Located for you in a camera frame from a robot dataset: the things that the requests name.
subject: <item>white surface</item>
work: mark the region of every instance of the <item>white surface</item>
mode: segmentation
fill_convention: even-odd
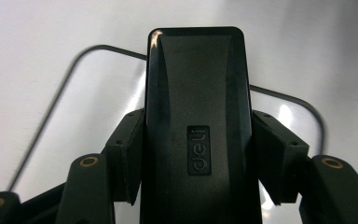
[[[104,50],[85,56],[14,188],[21,200],[64,182],[77,157],[100,152],[124,114],[144,106],[144,96],[145,61]],[[277,118],[310,144],[310,156],[317,154],[320,126],[307,109],[254,91],[251,97],[254,110]],[[266,223],[282,218],[299,222],[299,201],[274,207],[261,193],[267,198],[262,202]],[[139,222],[139,199],[133,207],[115,204],[117,223]]]
[[[251,84],[314,105],[327,153],[358,172],[358,1],[0,1],[0,190],[79,51],[145,53],[154,28],[217,25],[243,30]]]

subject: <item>black plastic casing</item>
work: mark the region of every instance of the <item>black plastic casing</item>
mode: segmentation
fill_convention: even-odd
[[[261,223],[244,39],[149,35],[141,223]]]

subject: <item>white background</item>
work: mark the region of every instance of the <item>white background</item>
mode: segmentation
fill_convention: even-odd
[[[146,54],[157,27],[224,25],[244,32],[250,83],[314,105],[327,154],[358,172],[358,1],[0,1],[0,190],[79,51],[108,44]]]

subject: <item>deli logo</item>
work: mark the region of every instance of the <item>deli logo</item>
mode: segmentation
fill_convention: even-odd
[[[210,175],[211,142],[208,126],[187,127],[187,173]]]

